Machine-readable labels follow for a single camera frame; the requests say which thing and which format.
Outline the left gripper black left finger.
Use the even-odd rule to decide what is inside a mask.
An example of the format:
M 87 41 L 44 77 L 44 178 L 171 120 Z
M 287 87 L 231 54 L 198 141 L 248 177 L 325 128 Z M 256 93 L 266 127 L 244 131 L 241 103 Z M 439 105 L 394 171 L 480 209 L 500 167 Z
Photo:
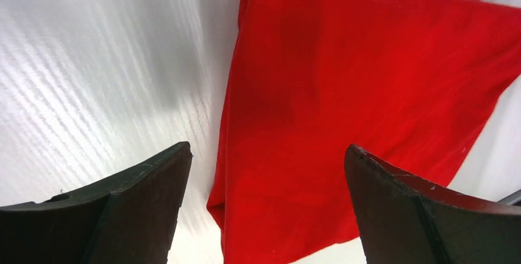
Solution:
M 1 208 L 2 263 L 166 263 L 192 163 L 179 142 L 41 202 Z

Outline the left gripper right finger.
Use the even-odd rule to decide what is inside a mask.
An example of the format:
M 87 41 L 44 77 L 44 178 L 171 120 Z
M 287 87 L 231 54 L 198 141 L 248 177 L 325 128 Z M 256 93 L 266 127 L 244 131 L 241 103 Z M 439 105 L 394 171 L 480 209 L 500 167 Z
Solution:
M 368 263 L 519 263 L 520 206 L 465 195 L 350 145 L 345 175 Z

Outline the red t-shirt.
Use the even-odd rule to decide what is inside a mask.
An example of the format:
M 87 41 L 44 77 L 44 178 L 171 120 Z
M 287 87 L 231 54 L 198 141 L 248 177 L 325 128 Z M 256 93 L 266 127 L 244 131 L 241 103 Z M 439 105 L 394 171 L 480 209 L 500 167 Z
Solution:
M 240 0 L 207 208 L 225 263 L 359 235 L 356 144 L 497 200 L 520 187 L 520 9 L 481 0 Z

